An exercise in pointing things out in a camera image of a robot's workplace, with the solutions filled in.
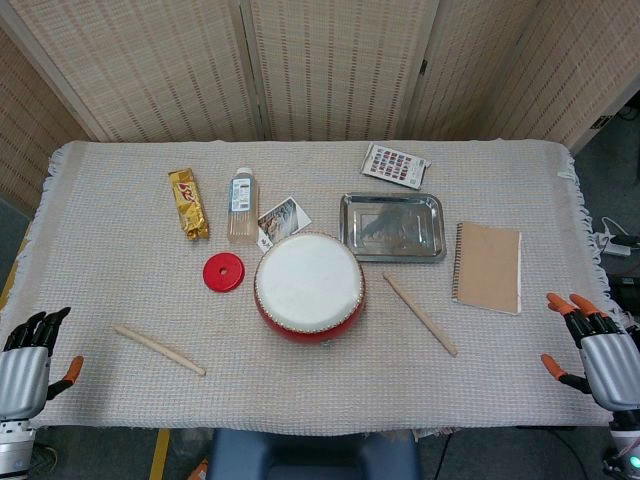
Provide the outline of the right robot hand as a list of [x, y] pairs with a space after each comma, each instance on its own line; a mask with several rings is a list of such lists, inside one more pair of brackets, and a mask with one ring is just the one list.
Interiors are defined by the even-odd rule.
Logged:
[[611, 412], [639, 408], [639, 350], [633, 338], [604, 311], [578, 294], [568, 300], [549, 292], [548, 308], [559, 313], [580, 354], [584, 375], [563, 370], [548, 354], [541, 361], [558, 382], [589, 394]]

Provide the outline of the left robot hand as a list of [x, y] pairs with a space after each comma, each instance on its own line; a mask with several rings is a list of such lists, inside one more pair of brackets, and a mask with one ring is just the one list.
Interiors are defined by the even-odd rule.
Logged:
[[63, 320], [71, 309], [39, 312], [16, 326], [1, 351], [1, 420], [35, 418], [47, 402], [73, 386], [84, 357], [75, 357], [62, 379], [50, 383], [51, 358]]

